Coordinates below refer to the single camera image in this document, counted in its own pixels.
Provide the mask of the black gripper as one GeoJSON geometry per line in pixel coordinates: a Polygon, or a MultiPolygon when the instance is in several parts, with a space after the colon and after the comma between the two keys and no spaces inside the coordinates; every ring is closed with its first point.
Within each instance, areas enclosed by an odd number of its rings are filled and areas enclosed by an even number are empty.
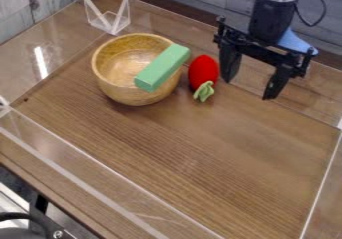
{"type": "Polygon", "coordinates": [[[230,83],[239,71],[242,56],[275,67],[263,100],[275,99],[290,78],[303,77],[318,50],[291,30],[299,0],[255,0],[246,29],[234,28],[219,16],[214,42],[219,48],[221,76],[230,83]]]}

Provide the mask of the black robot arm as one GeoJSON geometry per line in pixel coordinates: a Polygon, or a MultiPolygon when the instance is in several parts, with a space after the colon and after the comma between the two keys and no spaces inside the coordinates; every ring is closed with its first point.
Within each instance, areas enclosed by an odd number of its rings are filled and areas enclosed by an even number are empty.
{"type": "Polygon", "coordinates": [[[298,0],[255,0],[247,29],[237,29],[217,18],[214,42],[219,49],[219,68],[230,83],[238,74],[246,55],[275,68],[262,99],[275,99],[291,78],[303,77],[317,48],[302,40],[291,29],[298,0]]]}

